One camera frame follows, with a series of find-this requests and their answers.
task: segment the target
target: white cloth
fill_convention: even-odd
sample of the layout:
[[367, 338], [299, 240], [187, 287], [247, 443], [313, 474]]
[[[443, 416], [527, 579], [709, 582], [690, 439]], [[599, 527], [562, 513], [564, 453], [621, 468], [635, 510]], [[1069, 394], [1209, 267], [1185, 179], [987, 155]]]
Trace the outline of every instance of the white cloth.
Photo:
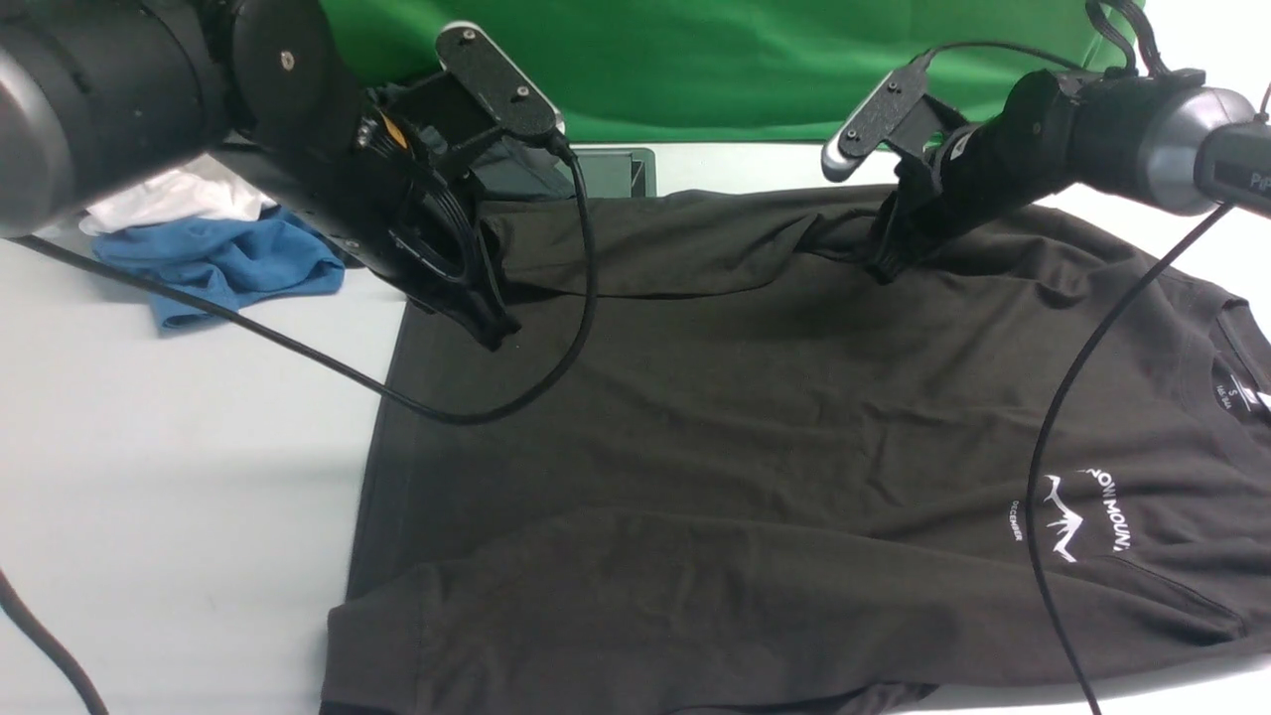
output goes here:
[[104, 198], [88, 208], [88, 235], [180, 218], [254, 221], [277, 203], [220, 161], [203, 155]]

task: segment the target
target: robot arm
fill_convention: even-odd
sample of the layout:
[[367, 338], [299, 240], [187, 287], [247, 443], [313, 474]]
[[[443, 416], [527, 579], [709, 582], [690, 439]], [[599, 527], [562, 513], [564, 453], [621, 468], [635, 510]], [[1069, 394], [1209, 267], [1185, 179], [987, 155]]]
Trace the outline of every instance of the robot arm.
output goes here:
[[0, 237], [210, 151], [497, 348], [519, 324], [468, 168], [503, 136], [559, 152], [563, 123], [480, 28], [436, 48], [442, 71], [381, 103], [318, 0], [0, 0]]
[[1200, 70], [1040, 70], [1000, 114], [971, 123], [928, 94], [932, 56], [892, 71], [821, 155], [830, 180], [880, 145], [900, 157], [871, 229], [866, 268], [880, 282], [1073, 183], [1178, 215], [1225, 202], [1271, 216], [1271, 127], [1243, 95], [1205, 86]]

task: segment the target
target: black t-shirt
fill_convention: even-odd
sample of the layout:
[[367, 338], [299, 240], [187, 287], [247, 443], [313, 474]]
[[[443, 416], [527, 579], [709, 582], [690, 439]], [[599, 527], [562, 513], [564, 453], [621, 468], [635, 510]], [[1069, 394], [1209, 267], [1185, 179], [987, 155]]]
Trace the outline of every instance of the black t-shirt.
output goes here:
[[[386, 405], [324, 698], [405, 714], [874, 715], [946, 683], [1070, 682], [1028, 565], [1041, 418], [1152, 264], [1032, 207], [878, 286], [886, 188], [597, 201], [569, 376], [477, 429]], [[494, 204], [525, 328], [409, 311], [391, 385], [503, 403], [581, 310], [572, 203]], [[1037, 494], [1094, 677], [1268, 650], [1271, 345], [1168, 271], [1083, 372]]]

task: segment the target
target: metal cylinder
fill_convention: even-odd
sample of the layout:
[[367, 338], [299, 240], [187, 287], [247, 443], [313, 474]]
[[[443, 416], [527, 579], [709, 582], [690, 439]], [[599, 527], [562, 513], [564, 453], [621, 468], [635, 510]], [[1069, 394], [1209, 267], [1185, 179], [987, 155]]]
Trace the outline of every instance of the metal cylinder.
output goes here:
[[0, 23], [0, 236], [187, 161], [228, 132], [184, 0], [50, 0]]

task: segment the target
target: clothing tag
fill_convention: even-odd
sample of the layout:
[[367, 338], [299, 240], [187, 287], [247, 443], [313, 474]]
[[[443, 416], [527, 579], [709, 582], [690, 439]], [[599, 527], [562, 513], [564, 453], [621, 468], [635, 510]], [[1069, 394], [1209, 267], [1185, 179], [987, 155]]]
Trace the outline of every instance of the clothing tag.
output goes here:
[[1268, 414], [1267, 401], [1271, 401], [1271, 396], [1247, 387], [1218, 361], [1214, 362], [1213, 378], [1214, 398], [1228, 414], [1240, 422], [1261, 420]]

